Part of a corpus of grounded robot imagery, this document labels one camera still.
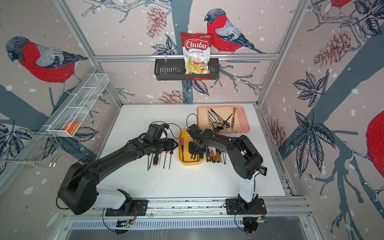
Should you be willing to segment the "black yellow deli screwdriver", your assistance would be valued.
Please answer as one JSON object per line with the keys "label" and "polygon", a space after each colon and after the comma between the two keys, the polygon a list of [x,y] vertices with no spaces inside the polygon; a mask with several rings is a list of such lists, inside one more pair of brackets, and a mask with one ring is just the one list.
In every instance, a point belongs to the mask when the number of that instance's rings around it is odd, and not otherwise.
{"label": "black yellow deli screwdriver", "polygon": [[151,153],[148,153],[147,156],[148,156],[147,171],[149,171]]}

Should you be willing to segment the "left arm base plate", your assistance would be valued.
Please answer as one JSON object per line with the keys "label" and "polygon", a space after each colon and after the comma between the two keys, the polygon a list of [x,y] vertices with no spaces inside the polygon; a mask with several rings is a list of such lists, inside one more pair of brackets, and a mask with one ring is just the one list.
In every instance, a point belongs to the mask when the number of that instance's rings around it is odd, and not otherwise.
{"label": "left arm base plate", "polygon": [[107,209],[107,217],[145,216],[148,208],[148,200],[130,200],[124,203],[119,209]]}

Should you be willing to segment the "large black yellow-capped screwdriver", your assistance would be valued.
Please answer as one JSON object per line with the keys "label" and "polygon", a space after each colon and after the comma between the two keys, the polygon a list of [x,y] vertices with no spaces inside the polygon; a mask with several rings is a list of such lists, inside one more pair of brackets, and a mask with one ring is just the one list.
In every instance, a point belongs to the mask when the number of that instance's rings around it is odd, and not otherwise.
{"label": "large black yellow-capped screwdriver", "polygon": [[171,163],[172,163],[172,156],[173,156],[173,151],[170,151],[170,161],[169,161],[169,170],[171,169]]}

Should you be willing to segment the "black orange-tipped screwdriver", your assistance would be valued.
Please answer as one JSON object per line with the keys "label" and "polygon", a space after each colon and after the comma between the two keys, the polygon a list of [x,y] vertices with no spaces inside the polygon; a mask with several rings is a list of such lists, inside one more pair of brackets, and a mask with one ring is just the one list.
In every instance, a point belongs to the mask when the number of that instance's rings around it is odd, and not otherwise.
{"label": "black orange-tipped screwdriver", "polygon": [[153,158],[153,166],[157,166],[159,163],[160,152],[156,152]]}

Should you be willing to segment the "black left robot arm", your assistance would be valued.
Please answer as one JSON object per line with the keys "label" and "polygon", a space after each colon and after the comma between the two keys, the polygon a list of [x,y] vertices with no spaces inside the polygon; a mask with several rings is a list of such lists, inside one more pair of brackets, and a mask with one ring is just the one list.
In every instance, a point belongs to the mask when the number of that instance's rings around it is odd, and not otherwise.
{"label": "black left robot arm", "polygon": [[71,165],[57,194],[75,215],[81,215],[92,208],[119,209],[128,193],[108,191],[97,185],[114,171],[148,154],[173,151],[179,146],[174,139],[145,141],[143,138],[129,140],[122,148],[91,163],[79,162]]}

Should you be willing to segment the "slim orange black screwdriver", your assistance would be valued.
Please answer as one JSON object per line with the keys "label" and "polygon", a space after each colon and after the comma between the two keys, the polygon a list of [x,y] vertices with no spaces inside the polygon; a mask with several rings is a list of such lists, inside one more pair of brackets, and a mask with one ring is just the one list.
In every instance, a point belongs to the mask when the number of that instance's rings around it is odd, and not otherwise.
{"label": "slim orange black screwdriver", "polygon": [[211,162],[216,163],[216,157],[215,157],[215,153],[213,150],[211,150]]}

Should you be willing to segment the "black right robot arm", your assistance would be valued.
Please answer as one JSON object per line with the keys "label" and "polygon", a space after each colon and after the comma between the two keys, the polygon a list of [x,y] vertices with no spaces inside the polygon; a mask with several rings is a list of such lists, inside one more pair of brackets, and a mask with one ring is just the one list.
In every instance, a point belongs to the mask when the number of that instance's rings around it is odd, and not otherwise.
{"label": "black right robot arm", "polygon": [[193,139],[196,153],[204,153],[206,148],[212,147],[228,154],[235,172],[242,178],[240,200],[249,204],[258,197],[257,175],[266,176],[268,168],[263,166],[263,157],[247,136],[229,137],[210,129],[200,130],[196,124],[187,128],[187,133]]}

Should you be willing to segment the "pink handled screwdriver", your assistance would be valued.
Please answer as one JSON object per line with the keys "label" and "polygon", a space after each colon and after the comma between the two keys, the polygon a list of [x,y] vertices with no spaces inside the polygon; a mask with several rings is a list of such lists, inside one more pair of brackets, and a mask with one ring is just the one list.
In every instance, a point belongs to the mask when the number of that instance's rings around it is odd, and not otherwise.
{"label": "pink handled screwdriver", "polygon": [[184,162],[184,138],[180,138],[180,148],[182,154],[182,162]]}

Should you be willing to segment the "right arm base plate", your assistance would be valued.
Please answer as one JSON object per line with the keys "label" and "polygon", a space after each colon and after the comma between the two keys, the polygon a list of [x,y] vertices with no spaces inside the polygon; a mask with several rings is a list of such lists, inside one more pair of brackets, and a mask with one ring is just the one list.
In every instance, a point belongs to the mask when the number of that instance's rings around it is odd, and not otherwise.
{"label": "right arm base plate", "polygon": [[246,203],[242,198],[226,199],[225,207],[228,215],[266,215],[264,199],[256,198]]}

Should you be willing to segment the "large orange black screwdriver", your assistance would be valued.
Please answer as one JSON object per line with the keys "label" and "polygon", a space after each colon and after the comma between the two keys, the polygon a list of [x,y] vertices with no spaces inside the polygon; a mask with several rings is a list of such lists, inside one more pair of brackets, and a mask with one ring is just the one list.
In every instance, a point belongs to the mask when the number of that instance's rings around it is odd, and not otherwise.
{"label": "large orange black screwdriver", "polygon": [[168,153],[169,153],[169,151],[165,151],[165,158],[164,158],[164,163],[163,163],[163,169],[165,169]]}

